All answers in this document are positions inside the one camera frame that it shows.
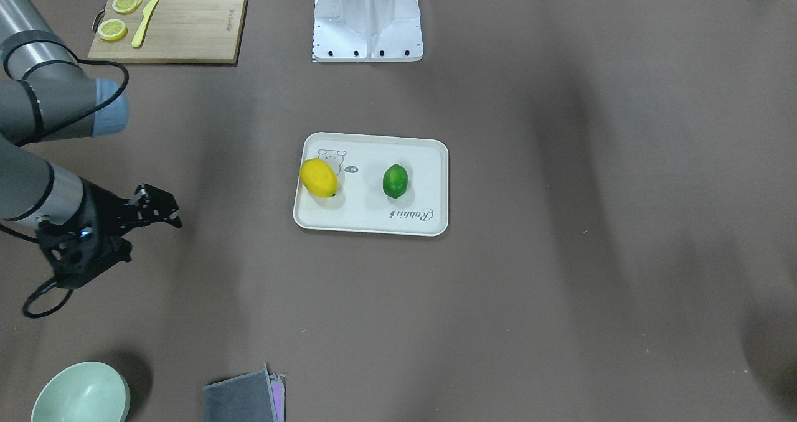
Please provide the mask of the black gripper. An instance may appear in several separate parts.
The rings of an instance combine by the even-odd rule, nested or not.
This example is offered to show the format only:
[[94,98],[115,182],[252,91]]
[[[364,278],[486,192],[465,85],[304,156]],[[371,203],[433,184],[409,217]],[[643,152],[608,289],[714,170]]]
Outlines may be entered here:
[[159,187],[140,184],[129,200],[86,180],[82,180],[82,187],[81,240],[123,240],[138,227],[161,222],[176,229],[183,227],[176,198]]

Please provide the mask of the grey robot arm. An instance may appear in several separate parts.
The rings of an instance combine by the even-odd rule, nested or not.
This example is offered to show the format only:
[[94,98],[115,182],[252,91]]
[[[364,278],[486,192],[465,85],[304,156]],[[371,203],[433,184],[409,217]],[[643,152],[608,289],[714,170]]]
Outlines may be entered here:
[[96,138],[125,128],[129,117],[119,82],[89,78],[90,62],[52,32],[31,0],[2,0],[2,231],[33,243],[48,236],[123,236],[163,222],[182,227],[174,196],[142,185],[131,200],[26,151],[52,139]]

